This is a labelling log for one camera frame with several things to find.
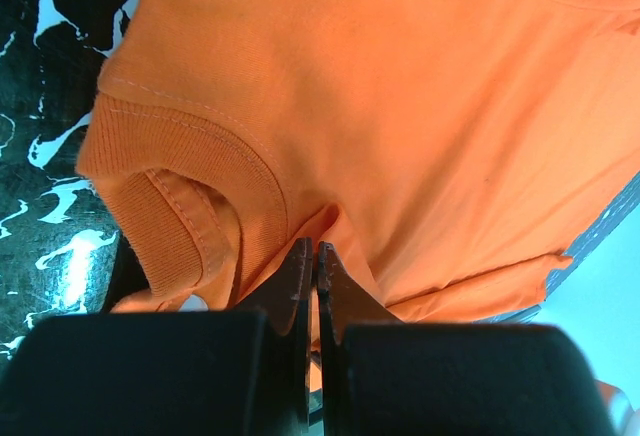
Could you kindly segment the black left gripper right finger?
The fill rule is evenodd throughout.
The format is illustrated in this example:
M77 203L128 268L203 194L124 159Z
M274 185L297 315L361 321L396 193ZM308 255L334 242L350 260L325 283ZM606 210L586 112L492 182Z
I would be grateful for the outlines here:
M577 346L531 324L409 324L317 259L328 435L611 435Z

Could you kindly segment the orange t shirt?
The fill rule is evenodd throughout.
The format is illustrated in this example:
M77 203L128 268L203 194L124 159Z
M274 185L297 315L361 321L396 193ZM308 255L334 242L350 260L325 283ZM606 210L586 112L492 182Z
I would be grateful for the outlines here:
M639 169L639 0L139 0L79 152L146 279L226 311L313 245L409 324L494 324Z

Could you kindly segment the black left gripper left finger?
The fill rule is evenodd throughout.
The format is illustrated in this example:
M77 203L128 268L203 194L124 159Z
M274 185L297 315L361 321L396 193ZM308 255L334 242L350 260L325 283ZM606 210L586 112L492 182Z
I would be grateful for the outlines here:
M226 311L51 317L1 381L5 435L304 435L313 245Z

